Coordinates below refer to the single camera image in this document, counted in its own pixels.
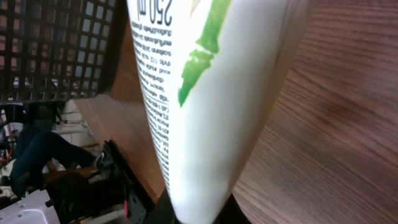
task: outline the wooden table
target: wooden table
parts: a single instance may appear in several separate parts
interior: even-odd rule
[[[77,101],[164,188],[127,27],[111,96]],[[253,223],[398,223],[398,2],[320,1],[235,196]]]

